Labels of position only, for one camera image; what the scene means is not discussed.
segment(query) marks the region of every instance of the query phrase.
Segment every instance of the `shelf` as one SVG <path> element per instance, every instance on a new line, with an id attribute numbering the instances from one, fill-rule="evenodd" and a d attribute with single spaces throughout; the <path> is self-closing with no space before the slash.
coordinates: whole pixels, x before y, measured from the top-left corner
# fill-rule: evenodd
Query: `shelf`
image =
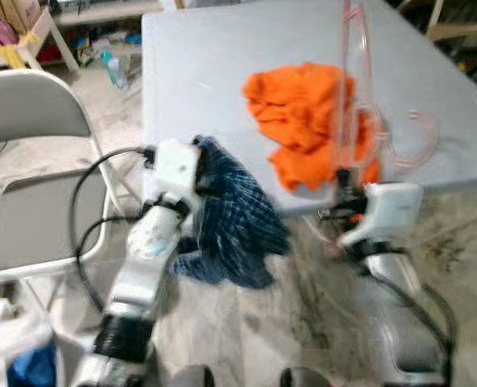
<path id="1" fill-rule="evenodd" d="M 127 2 L 101 2 L 90 5 L 80 14 L 77 11 L 64 10 L 54 17 L 58 27 L 73 26 L 76 24 L 102 23 L 110 20 L 139 17 L 150 12 L 164 10 L 158 0 L 129 0 Z"/>

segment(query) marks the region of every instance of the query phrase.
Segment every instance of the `chair seat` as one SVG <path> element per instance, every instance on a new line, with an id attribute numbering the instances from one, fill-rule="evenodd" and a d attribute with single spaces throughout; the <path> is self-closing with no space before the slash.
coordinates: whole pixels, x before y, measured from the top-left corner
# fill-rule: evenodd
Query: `chair seat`
<path id="1" fill-rule="evenodd" d="M 0 197 L 0 270 L 71 258 L 68 209 L 84 171 L 33 177 L 9 184 Z M 106 186 L 100 173 L 83 184 L 77 199 L 76 230 L 82 233 L 103 213 Z M 97 242 L 94 232 L 85 252 Z"/>

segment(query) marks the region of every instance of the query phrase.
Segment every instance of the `gray folding chair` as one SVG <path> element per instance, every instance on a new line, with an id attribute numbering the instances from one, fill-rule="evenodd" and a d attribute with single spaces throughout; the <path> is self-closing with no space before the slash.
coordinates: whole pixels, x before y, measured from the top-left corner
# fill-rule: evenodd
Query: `gray folding chair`
<path id="1" fill-rule="evenodd" d="M 63 81 L 35 70 L 0 72 L 0 142 L 51 135 L 85 137 L 94 156 L 102 155 L 84 107 Z M 2 191 L 0 282 L 56 273 L 74 262 L 68 239 L 68 208 L 82 173 L 78 170 L 14 181 Z M 111 202 L 122 211 L 110 182 L 111 173 L 110 166 L 103 164 L 83 185 L 77 201 L 78 232 L 108 216 Z M 94 233 L 83 260 L 102 251 L 107 233 L 105 225 L 98 235 Z"/>

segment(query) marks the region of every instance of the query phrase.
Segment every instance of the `black rubber grip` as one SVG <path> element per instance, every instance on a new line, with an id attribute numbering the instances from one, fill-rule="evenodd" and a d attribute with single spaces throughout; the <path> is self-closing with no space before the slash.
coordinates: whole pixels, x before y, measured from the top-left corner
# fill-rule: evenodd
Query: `black rubber grip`
<path id="1" fill-rule="evenodd" d="M 153 323 L 137 318 L 106 316 L 93 352 L 131 363 L 143 363 Z"/>

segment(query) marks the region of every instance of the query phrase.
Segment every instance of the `chair backrest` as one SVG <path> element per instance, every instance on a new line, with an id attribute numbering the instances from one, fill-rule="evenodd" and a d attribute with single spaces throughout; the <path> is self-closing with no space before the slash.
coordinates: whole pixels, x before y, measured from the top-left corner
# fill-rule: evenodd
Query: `chair backrest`
<path id="1" fill-rule="evenodd" d="M 76 96 L 43 71 L 0 71 L 0 142 L 46 135 L 92 135 Z"/>

